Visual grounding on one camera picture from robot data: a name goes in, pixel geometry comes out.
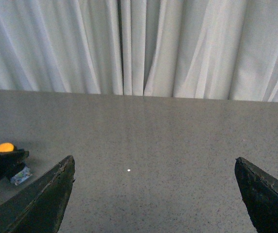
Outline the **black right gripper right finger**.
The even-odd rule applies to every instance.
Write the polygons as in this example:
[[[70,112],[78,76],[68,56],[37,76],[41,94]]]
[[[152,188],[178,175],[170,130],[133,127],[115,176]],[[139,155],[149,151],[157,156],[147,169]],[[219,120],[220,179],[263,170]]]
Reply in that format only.
[[[239,157],[235,177],[253,226],[259,233],[278,233],[278,179]]]

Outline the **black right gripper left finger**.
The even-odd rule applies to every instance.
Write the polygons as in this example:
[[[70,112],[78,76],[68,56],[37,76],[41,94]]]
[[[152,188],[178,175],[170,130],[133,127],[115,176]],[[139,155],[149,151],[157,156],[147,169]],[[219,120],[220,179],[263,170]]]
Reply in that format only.
[[[56,233],[71,195],[75,173],[69,155],[0,205],[0,233]]]

